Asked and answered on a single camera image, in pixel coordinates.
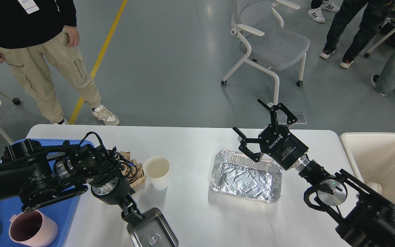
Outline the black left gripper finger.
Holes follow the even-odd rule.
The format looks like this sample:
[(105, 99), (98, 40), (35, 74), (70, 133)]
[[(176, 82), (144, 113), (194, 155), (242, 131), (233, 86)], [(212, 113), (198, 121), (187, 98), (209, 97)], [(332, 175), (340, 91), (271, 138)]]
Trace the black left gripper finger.
[(143, 215), (138, 209), (138, 206), (132, 197), (127, 197), (127, 221), (128, 222), (141, 222)]
[(122, 219), (126, 221), (128, 224), (135, 226), (138, 224), (138, 208), (136, 203), (130, 203), (127, 205), (126, 203), (120, 205), (122, 209)]

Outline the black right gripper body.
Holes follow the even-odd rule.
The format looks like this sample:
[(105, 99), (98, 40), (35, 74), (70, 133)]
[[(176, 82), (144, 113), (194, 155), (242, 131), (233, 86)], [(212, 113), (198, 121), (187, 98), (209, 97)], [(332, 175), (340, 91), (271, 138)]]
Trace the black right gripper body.
[(259, 140), (261, 152), (269, 155), (284, 170), (290, 169), (309, 149), (285, 125), (277, 125), (276, 131), (266, 127), (259, 133)]

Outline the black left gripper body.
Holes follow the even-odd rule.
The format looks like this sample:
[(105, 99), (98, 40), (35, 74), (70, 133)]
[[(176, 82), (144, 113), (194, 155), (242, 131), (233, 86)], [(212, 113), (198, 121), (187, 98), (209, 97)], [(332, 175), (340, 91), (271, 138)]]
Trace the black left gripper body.
[(114, 178), (100, 187), (91, 187), (94, 197), (108, 205), (119, 205), (129, 203), (130, 182), (126, 178)]

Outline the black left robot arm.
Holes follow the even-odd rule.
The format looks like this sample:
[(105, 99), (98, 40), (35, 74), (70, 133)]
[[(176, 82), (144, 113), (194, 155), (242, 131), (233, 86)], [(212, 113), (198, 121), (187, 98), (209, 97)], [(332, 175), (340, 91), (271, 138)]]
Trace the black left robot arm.
[(30, 212), (82, 195), (92, 195), (108, 205), (122, 209), (122, 219), (138, 225), (145, 217), (138, 209), (130, 186), (135, 164), (116, 148), (107, 150), (101, 139), (99, 146), (71, 144), (43, 146), (26, 139), (5, 147), (0, 163), (0, 201), (18, 197), (23, 212)]

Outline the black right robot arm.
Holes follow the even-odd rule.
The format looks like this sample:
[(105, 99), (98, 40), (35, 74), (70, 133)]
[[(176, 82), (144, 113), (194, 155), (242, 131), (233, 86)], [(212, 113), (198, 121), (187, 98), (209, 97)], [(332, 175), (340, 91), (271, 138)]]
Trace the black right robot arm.
[(310, 187), (303, 200), (309, 208), (326, 212), (337, 222), (336, 232), (353, 247), (395, 247), (395, 204), (346, 170), (331, 175), (309, 159), (308, 147), (290, 132), (297, 117), (283, 104), (258, 102), (270, 113), (270, 123), (257, 138), (237, 127), (239, 150), (254, 162), (267, 154), (284, 170), (295, 168)]

